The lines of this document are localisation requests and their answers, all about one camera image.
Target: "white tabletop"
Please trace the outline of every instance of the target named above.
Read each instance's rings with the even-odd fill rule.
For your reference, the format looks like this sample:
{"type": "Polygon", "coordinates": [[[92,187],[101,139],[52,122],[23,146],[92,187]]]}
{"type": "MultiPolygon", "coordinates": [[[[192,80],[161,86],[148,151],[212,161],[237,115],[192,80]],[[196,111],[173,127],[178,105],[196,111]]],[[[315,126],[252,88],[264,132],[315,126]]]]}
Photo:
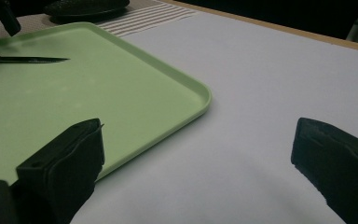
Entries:
{"type": "Polygon", "coordinates": [[[290,155],[300,117],[358,137],[358,50],[203,12],[124,39],[213,102],[99,181],[74,224],[344,223],[290,155]]]}

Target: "table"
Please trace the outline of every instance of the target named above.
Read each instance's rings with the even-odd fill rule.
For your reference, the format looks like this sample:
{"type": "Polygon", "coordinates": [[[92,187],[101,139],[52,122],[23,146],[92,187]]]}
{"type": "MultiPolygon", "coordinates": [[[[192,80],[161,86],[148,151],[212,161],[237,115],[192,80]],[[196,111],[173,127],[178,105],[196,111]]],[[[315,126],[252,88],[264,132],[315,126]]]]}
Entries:
{"type": "Polygon", "coordinates": [[[300,117],[358,137],[358,44],[192,9],[122,38],[207,84],[209,111],[100,180],[72,223],[344,223],[290,154],[300,117]]]}

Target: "light green cutting board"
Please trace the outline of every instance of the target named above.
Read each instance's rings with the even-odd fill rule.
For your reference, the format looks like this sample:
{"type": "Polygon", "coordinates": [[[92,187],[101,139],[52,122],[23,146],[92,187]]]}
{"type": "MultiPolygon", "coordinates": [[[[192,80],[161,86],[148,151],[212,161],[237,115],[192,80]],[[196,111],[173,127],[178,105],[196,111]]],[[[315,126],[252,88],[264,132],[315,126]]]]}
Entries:
{"type": "Polygon", "coordinates": [[[0,55],[70,59],[0,64],[0,179],[9,184],[22,161],[79,121],[104,124],[101,178],[211,102],[202,83],[91,23],[0,39],[0,55]]]}

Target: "striped placemat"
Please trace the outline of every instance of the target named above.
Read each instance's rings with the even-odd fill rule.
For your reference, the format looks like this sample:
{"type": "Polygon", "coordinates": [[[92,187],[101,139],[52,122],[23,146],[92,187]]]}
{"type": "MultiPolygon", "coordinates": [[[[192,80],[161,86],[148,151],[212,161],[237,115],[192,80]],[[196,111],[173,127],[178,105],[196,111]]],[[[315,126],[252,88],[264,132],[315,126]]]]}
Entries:
{"type": "MultiPolygon", "coordinates": [[[[155,0],[131,0],[127,11],[118,18],[96,22],[95,24],[117,36],[130,35],[162,24],[178,21],[196,15],[198,12],[155,0]]],[[[57,26],[45,14],[18,18],[21,24],[20,34],[57,26]]],[[[0,38],[9,36],[0,22],[0,38]]]]}

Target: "green tray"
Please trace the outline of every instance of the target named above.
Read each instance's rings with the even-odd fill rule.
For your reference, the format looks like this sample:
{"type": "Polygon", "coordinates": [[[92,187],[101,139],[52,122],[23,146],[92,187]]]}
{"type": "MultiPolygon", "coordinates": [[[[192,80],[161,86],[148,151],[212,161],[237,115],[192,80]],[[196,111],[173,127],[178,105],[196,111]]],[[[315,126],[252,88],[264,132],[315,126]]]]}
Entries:
{"type": "Polygon", "coordinates": [[[202,83],[91,23],[0,39],[0,55],[70,58],[0,64],[0,179],[10,184],[22,161],[79,121],[104,124],[101,178],[211,102],[202,83]]]}

